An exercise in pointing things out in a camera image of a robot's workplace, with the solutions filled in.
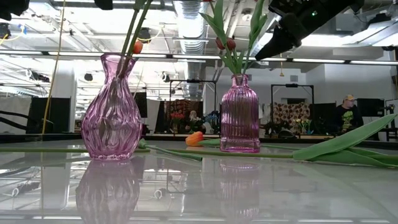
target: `red tulip bud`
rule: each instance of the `red tulip bud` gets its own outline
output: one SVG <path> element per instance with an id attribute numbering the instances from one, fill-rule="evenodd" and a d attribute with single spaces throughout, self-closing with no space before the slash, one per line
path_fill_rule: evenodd
<path id="1" fill-rule="evenodd" d="M 225 47 L 223 46 L 223 43 L 221 42 L 220 38 L 218 38 L 218 37 L 216 38 L 216 44 L 217 44 L 217 47 L 220 50 L 224 50 L 225 49 Z M 235 41 L 232 38 L 228 37 L 226 39 L 226 46 L 228 47 L 228 50 L 233 50 L 236 47 L 236 43 L 235 43 Z"/>
<path id="2" fill-rule="evenodd" d="M 228 38 L 226 39 L 226 46 L 228 47 L 228 50 L 233 50 L 236 47 L 236 43 L 233 39 Z"/>
<path id="3" fill-rule="evenodd" d="M 225 47 L 223 46 L 223 43 L 221 42 L 220 38 L 216 38 L 216 45 L 220 50 L 224 50 Z"/>

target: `ribbed glass vase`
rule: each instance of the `ribbed glass vase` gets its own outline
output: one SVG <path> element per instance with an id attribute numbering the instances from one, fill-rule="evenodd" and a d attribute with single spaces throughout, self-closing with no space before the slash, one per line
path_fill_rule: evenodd
<path id="1" fill-rule="evenodd" d="M 221 103 L 221 146 L 223 152 L 260 151 L 259 98 L 248 86 L 248 76 L 232 76 L 232 87 Z"/>
<path id="2" fill-rule="evenodd" d="M 128 85 L 135 61 L 130 60 L 125 74 L 119 77 L 116 72 L 120 57 L 118 54 L 101 56 L 105 83 L 81 122 L 81 136 L 93 159 L 128 159 L 141 137 L 141 116 Z"/>

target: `pipe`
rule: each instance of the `pipe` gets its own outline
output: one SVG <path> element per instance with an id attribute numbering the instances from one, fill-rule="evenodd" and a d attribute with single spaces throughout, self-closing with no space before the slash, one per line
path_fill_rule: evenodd
<path id="1" fill-rule="evenodd" d="M 235 30 L 236 30 L 236 26 L 237 26 L 239 18 L 240 18 L 240 15 L 242 14 L 242 10 L 243 10 L 243 3 L 239 2 L 238 3 L 238 9 L 236 10 L 236 14 L 235 14 L 235 17 L 234 17 L 234 21 L 232 23 L 231 28 L 229 29 L 229 32 L 228 32 L 228 37 L 232 37 L 234 35 Z"/>
<path id="2" fill-rule="evenodd" d="M 182 38 L 204 38 L 205 21 L 199 13 L 205 13 L 208 7 L 203 1 L 174 1 L 175 10 L 178 15 L 178 35 Z M 184 54 L 203 55 L 205 42 L 202 41 L 180 41 L 181 50 Z M 185 79 L 205 79 L 205 66 L 202 63 L 186 62 Z M 203 84 L 186 84 L 187 98 L 190 100 L 201 100 Z"/>

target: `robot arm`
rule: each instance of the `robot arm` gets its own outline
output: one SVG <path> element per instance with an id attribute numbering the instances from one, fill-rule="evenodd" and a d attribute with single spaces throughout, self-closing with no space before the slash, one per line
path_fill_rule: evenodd
<path id="1" fill-rule="evenodd" d="M 257 60 L 272 57 L 292 47 L 335 17 L 348 6 L 357 12 L 364 0 L 273 0 L 269 10 L 282 17 L 271 40 L 256 55 Z"/>

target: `patterned backdrop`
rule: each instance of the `patterned backdrop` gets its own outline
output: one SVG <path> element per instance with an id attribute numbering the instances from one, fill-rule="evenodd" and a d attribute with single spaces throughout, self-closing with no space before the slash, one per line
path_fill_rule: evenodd
<path id="1" fill-rule="evenodd" d="M 310 108 L 308 103 L 283 104 L 274 103 L 274 122 L 281 123 L 287 121 L 293 127 L 290 130 L 297 130 L 296 119 L 310 119 Z"/>

